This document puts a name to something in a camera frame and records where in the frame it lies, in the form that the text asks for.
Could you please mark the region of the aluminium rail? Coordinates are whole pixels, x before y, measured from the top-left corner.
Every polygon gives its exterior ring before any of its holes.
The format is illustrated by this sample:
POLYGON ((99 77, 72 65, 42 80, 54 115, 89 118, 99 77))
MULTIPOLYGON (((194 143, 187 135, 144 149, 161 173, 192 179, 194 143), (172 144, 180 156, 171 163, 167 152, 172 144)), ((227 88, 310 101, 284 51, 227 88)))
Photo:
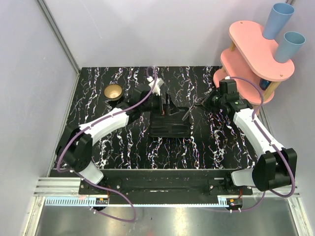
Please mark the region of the aluminium rail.
MULTIPOLYGON (((75 197, 79 195, 92 195, 92 193, 82 194, 81 190, 88 187, 86 181, 79 177, 40 177, 34 191, 37 196, 56 196, 56 197, 75 197)), ((246 187, 247 190, 252 190, 254 196, 260 195, 257 188, 246 187)), ((276 188, 274 191, 281 195, 288 194, 291 186, 276 188)), ((273 197, 276 195, 273 192, 267 191, 266 197, 273 197)), ((291 197, 299 197, 300 193, 295 187, 294 193, 291 197)))

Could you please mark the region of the pink three-tier shelf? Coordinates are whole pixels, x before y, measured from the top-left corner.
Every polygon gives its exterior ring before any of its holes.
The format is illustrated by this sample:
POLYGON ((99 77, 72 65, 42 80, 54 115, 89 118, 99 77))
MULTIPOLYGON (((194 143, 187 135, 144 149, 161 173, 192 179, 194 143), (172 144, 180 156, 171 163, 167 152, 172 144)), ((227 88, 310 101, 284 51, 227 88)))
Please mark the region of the pink three-tier shelf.
POLYGON ((279 84, 289 79, 295 70, 292 60, 285 63, 275 61, 273 54, 278 43, 262 36, 263 26, 253 21, 237 21, 229 27, 232 44, 220 56, 222 68, 215 72, 216 87, 227 76, 243 77, 259 86, 260 80, 270 81, 262 90, 264 104, 269 103, 279 84))

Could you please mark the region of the black zip tool case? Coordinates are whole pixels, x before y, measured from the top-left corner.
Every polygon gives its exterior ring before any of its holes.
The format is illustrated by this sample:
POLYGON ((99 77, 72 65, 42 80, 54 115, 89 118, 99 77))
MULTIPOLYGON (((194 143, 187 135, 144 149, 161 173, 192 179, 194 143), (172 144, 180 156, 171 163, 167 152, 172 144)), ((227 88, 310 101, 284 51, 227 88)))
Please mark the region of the black zip tool case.
POLYGON ((152 138, 189 138, 191 135, 190 118, 184 115, 189 110, 179 107, 179 112, 171 115, 150 114, 148 134, 152 138))

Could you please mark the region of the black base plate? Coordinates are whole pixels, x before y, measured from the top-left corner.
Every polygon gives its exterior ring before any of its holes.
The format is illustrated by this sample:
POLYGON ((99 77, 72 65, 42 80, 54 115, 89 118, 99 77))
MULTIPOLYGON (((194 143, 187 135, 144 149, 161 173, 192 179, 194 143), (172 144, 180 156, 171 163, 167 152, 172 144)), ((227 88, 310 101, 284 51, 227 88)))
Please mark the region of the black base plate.
POLYGON ((106 169, 99 183, 121 193, 135 191, 190 192, 209 195, 252 195, 247 186, 235 186, 230 169, 106 169))

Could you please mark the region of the bronze bowl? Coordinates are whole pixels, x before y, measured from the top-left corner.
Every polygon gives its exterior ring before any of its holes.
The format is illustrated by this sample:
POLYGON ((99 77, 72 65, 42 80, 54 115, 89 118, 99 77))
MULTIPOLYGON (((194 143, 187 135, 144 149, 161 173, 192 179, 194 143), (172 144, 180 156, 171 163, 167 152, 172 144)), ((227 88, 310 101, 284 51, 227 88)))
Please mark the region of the bronze bowl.
POLYGON ((109 101, 117 101, 122 97, 122 95, 123 95, 123 89, 118 84, 110 84, 104 90, 104 96, 109 101))

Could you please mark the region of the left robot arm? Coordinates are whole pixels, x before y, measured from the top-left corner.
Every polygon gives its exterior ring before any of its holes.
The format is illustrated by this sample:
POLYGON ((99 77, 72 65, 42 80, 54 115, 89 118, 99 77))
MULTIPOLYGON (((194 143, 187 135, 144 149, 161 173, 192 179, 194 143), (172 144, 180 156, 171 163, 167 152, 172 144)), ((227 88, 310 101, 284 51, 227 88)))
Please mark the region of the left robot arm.
POLYGON ((187 107, 177 107, 166 94, 165 101, 149 85, 140 84, 112 111, 79 126, 67 126, 56 149, 59 161, 88 180, 89 189, 100 195, 106 190, 104 175, 92 161, 93 146, 113 131, 123 128, 150 113, 149 136, 152 138, 186 138, 190 124, 187 107))

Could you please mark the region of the dark blue cup on shelf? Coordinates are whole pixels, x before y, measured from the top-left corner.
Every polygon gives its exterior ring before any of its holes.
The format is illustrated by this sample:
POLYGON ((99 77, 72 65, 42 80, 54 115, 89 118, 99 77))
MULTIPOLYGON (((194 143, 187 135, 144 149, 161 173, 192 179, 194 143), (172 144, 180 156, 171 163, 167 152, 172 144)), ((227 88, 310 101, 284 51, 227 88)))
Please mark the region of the dark blue cup on shelf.
POLYGON ((271 81, 260 79, 259 86, 262 90, 266 90, 269 87, 270 83, 271 81))

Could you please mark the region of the blue cup lower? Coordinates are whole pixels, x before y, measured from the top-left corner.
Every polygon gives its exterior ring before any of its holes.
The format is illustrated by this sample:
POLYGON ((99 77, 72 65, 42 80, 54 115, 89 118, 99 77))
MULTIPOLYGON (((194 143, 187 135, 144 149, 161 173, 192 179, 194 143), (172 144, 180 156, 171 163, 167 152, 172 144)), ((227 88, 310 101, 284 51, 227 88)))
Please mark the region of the blue cup lower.
POLYGON ((304 35, 295 31, 286 32, 274 53, 275 61, 286 63, 299 51, 305 42, 306 39, 304 35))

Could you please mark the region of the silver scissors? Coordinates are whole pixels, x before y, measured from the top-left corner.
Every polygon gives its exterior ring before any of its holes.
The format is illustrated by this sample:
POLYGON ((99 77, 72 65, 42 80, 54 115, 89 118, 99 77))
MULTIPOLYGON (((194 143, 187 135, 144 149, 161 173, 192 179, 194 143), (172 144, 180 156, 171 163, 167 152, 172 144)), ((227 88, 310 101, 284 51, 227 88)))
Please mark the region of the silver scissors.
POLYGON ((185 113, 185 115, 182 117, 182 121, 185 121, 187 117, 190 115, 191 111, 194 108, 200 108, 200 109, 205 109, 203 106, 203 100, 204 98, 198 98, 196 101, 193 102, 193 104, 189 107, 188 111, 185 113))

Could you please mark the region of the blue cup upper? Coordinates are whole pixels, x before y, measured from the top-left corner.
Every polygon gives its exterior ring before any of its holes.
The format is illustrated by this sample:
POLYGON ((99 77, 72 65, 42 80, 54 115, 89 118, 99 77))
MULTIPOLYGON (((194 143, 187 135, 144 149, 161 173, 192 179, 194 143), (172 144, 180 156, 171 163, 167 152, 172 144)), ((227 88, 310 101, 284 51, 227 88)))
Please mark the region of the blue cup upper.
POLYGON ((288 3, 276 3, 272 6, 262 36, 268 40, 277 37, 291 16, 295 13, 295 8, 288 3))

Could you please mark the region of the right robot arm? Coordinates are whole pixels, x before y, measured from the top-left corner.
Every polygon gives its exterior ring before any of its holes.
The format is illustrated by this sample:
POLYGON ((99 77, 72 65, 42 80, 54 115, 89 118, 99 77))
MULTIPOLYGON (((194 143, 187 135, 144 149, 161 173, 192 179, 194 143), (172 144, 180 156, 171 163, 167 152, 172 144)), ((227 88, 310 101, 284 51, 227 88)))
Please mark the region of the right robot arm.
POLYGON ((278 142, 258 119, 252 105, 241 99, 236 82, 239 77, 227 76, 219 87, 201 102, 212 113, 222 111, 245 134, 258 157, 252 169, 236 170, 223 183, 224 191, 234 195, 241 186, 271 191, 280 197, 290 197, 295 190, 297 153, 278 142))

